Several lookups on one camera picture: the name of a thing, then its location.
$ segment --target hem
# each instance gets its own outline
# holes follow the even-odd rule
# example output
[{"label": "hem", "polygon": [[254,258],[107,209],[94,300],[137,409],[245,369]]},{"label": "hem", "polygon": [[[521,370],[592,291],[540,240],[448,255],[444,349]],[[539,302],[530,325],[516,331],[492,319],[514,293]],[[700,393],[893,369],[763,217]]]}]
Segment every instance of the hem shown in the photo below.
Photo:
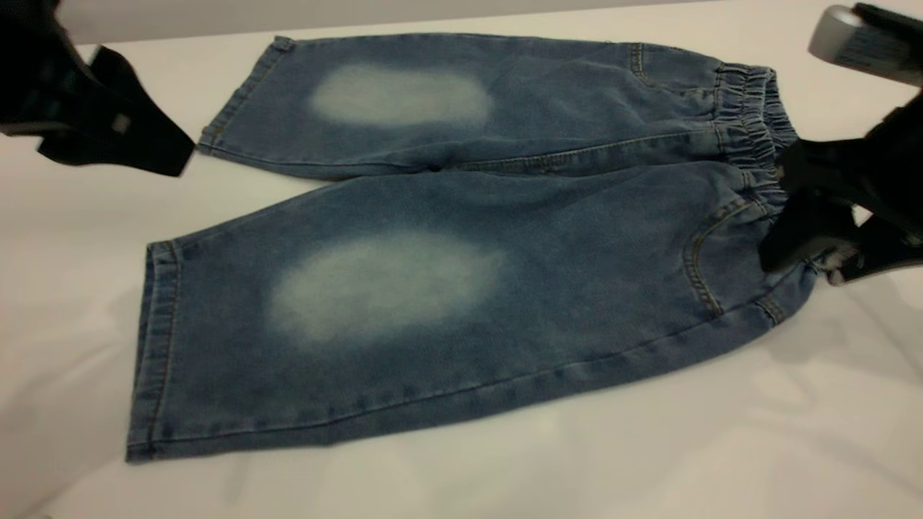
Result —
[{"label": "hem", "polygon": [[259,86],[263,79],[269,75],[272,69],[279,62],[279,59],[285,55],[294,46],[294,41],[282,36],[276,36],[275,40],[269,47],[263,51],[257,63],[250,71],[250,75],[244,80],[244,83],[234,91],[231,99],[223,106],[222,110],[215,115],[208,126],[202,129],[202,135],[198,139],[197,148],[199,152],[211,155],[211,149],[214,148],[220,140],[222,132],[234,121],[237,111],[246,103],[253,91]]},{"label": "hem", "polygon": [[179,288],[179,259],[173,243],[148,245],[129,444],[153,441],[170,376]]},{"label": "hem", "polygon": [[[343,441],[484,418],[527,405],[552,402],[567,396],[665,375],[729,353],[763,335],[784,318],[768,313],[765,300],[773,296],[777,312],[782,316],[792,315],[807,301],[814,280],[813,271],[801,265],[780,279],[763,296],[727,311],[720,318],[613,355],[577,361],[320,424],[237,430],[205,437],[157,441],[150,437],[138,437],[134,441],[129,440],[126,461],[140,464],[237,451],[328,446]],[[742,332],[728,333],[731,327]],[[712,347],[707,351],[688,348],[689,344],[701,342],[711,344]],[[651,369],[651,366],[657,366],[657,369]],[[614,373],[616,376],[601,377],[602,373]]]}]

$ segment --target white surface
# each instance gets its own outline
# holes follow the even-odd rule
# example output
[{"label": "white surface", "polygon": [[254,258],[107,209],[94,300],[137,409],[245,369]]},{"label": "white surface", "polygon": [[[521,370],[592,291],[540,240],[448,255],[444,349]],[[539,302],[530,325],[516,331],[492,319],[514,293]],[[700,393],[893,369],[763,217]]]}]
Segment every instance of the white surface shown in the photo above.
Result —
[{"label": "white surface", "polygon": [[[923,15],[917,0],[881,3]],[[774,66],[803,137],[855,137],[914,91],[812,58],[826,6],[734,1],[285,34],[677,45]],[[114,48],[197,135],[269,41]],[[32,144],[0,139],[0,517],[923,517],[922,270],[821,284],[736,353],[610,391],[329,449],[125,465],[145,243],[318,183],[202,156],[179,180],[67,168]]]},{"label": "white surface", "polygon": [[64,0],[78,43],[487,17],[702,0]]}]

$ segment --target black plastic clip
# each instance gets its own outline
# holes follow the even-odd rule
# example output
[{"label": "black plastic clip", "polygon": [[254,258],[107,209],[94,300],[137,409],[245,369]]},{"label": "black plastic clip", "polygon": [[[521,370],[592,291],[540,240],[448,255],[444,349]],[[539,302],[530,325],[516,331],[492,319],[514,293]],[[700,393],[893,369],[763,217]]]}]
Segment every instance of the black plastic clip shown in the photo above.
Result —
[{"label": "black plastic clip", "polygon": [[43,137],[39,153],[58,163],[116,163],[179,176],[195,147],[141,87],[116,51],[83,63],[54,19],[58,0],[4,0],[0,131]]},{"label": "black plastic clip", "polygon": [[[760,244],[765,271],[823,259],[841,284],[923,265],[923,93],[863,139],[795,142],[778,172],[791,198]],[[873,214],[862,225],[854,205]]]}]

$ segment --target jeans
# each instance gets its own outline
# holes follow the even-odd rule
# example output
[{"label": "jeans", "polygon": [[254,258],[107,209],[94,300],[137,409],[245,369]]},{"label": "jeans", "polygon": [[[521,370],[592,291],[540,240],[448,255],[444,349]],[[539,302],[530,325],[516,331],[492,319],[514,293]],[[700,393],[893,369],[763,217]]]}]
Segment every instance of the jeans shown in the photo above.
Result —
[{"label": "jeans", "polygon": [[277,38],[199,149],[343,179],[149,245],[127,460],[445,425],[719,356],[796,138],[775,74],[641,43]]}]

